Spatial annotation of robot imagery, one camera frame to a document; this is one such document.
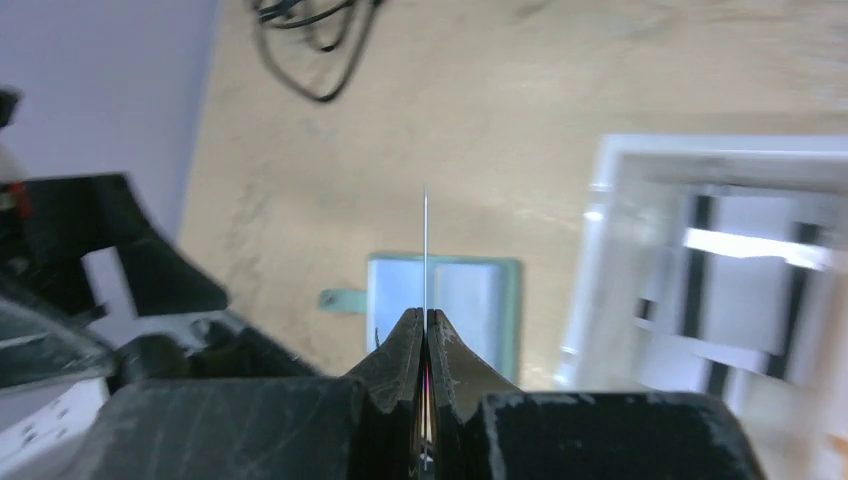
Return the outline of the teal card holder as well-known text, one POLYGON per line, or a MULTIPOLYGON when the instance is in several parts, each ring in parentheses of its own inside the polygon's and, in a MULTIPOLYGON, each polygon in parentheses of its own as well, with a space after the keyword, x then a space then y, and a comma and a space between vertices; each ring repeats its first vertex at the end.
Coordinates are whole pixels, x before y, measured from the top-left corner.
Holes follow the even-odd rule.
MULTIPOLYGON (((422 306, 422 256, 376 252, 367 262, 363 290, 325 289, 319 308, 363 314, 365 348, 385 339, 403 312, 422 306)), ((429 257, 429 308, 442 310, 460 338, 509 380, 517 378, 522 267, 502 257, 429 257)))

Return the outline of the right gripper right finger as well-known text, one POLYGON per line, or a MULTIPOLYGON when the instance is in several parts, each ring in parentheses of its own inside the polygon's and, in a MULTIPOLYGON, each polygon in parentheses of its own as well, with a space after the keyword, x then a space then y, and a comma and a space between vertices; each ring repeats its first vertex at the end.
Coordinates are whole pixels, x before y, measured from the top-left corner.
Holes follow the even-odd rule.
POLYGON ((427 313, 438 479, 761 479, 740 422, 689 392, 529 392, 427 313))

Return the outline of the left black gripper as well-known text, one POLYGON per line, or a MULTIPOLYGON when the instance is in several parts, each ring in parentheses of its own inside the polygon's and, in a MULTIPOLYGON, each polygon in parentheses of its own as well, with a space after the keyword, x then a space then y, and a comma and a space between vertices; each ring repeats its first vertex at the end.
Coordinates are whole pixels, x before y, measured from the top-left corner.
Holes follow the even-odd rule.
POLYGON ((121 173, 27 178, 1 153, 1 386, 307 377, 229 307, 121 173))

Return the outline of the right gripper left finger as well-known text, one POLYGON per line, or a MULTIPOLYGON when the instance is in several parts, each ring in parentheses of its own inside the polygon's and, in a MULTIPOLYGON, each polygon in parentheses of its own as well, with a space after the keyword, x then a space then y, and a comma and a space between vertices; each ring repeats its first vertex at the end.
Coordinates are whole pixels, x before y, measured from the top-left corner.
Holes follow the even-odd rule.
POLYGON ((100 409, 67 479, 416 479, 423 313, 347 374, 145 379, 100 409))

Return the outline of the cards in white bin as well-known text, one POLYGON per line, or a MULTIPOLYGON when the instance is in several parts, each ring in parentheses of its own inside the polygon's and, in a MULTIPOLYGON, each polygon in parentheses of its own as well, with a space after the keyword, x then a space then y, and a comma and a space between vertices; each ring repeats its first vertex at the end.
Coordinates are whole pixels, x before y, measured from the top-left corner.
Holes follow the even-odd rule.
POLYGON ((753 375, 807 384, 830 292, 834 206, 788 190, 689 195, 637 307, 650 333, 638 381, 728 404, 753 375))

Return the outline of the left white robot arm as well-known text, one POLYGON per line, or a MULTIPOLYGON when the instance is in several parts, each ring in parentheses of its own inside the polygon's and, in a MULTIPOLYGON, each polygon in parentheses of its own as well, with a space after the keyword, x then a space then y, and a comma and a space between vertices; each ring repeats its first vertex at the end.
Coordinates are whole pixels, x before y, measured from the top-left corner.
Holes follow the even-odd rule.
POLYGON ((47 479, 146 378, 312 376, 229 307, 121 173, 29 178, 1 152, 1 475, 47 479))

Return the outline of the grey card black stripe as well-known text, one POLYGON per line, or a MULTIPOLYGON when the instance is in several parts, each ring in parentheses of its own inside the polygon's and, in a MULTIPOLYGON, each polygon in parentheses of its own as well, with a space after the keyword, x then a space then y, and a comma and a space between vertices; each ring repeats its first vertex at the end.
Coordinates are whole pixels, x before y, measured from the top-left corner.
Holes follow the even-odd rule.
POLYGON ((422 294, 422 313, 423 313, 423 331, 426 335, 428 332, 428 312, 429 312, 429 196, 427 186, 423 187, 423 213, 422 213, 422 276, 423 276, 423 294, 422 294))

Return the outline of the white plastic bin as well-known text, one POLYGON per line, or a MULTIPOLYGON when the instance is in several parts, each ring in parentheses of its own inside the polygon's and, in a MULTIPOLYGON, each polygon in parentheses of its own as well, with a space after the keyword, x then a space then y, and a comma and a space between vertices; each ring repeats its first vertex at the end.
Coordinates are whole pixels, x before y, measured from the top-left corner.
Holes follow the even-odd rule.
POLYGON ((772 479, 847 475, 847 139, 610 134, 562 390, 706 393, 772 479))

